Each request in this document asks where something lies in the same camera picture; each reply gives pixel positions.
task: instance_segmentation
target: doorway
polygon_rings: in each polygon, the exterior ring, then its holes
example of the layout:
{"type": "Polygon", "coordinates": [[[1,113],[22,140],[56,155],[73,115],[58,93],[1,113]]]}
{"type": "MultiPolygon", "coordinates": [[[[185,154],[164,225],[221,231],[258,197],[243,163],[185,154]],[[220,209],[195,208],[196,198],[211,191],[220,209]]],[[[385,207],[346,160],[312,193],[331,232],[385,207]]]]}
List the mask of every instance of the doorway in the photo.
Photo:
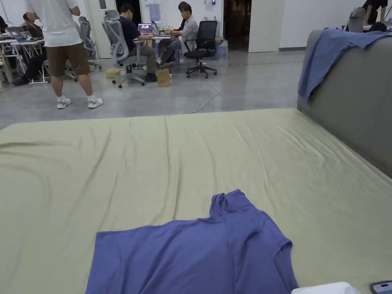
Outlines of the doorway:
{"type": "Polygon", "coordinates": [[[248,51],[252,0],[225,0],[223,36],[229,50],[248,51]]]}
{"type": "Polygon", "coordinates": [[[120,11],[121,5],[131,4],[134,9],[132,21],[136,26],[142,23],[142,12],[140,10],[139,0],[116,0],[117,11],[120,11]]]}

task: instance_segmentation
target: black shoe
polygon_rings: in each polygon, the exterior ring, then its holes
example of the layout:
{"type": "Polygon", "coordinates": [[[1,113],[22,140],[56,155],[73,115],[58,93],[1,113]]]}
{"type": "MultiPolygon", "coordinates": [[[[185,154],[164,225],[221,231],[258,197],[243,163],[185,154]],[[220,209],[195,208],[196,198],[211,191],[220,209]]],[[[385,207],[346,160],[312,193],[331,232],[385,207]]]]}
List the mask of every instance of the black shoe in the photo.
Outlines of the black shoe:
{"type": "Polygon", "coordinates": [[[21,77],[15,78],[15,79],[12,81],[12,84],[13,84],[15,87],[27,85],[28,83],[29,83],[29,80],[23,79],[23,78],[21,78],[21,77]]]}
{"type": "Polygon", "coordinates": [[[158,78],[156,77],[156,75],[155,74],[147,74],[145,77],[144,77],[144,80],[146,81],[146,82],[157,82],[158,81],[158,78]]]}

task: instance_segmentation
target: dark hair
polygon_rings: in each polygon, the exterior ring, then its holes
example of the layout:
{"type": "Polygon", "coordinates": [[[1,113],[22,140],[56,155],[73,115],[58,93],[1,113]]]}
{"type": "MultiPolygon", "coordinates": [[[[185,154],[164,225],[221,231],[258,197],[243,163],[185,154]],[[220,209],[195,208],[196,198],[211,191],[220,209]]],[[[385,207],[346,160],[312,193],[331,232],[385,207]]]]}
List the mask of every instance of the dark hair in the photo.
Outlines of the dark hair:
{"type": "Polygon", "coordinates": [[[178,4],[178,10],[181,12],[189,11],[192,14],[192,7],[187,2],[184,1],[178,4]]]}
{"type": "Polygon", "coordinates": [[[132,7],[131,4],[123,4],[123,5],[121,5],[120,13],[128,12],[128,10],[130,10],[132,13],[134,12],[133,7],[132,7]]]}

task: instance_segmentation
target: table leg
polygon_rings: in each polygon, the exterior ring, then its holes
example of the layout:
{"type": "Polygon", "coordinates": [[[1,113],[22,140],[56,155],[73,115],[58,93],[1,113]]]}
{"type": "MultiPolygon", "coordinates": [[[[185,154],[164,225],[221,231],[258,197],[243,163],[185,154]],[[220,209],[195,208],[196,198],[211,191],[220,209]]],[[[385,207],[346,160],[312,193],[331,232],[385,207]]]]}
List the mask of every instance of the table leg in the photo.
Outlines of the table leg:
{"type": "Polygon", "coordinates": [[[9,83],[11,83],[12,82],[12,74],[11,74],[11,70],[9,69],[8,60],[4,57],[3,45],[0,46],[0,57],[3,61],[3,69],[4,69],[5,75],[7,77],[7,80],[9,83]]]}

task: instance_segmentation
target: beige bed sheet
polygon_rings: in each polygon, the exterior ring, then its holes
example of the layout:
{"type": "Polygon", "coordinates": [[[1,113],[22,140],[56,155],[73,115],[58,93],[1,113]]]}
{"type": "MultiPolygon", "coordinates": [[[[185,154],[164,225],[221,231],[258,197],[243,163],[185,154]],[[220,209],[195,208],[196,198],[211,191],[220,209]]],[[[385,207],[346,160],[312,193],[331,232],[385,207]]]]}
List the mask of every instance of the beige bed sheet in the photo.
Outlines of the beige bed sheet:
{"type": "Polygon", "coordinates": [[[84,293],[96,232],[207,217],[236,188],[293,241],[300,286],[392,279],[392,180],[280,109],[2,130],[1,293],[84,293]]]}

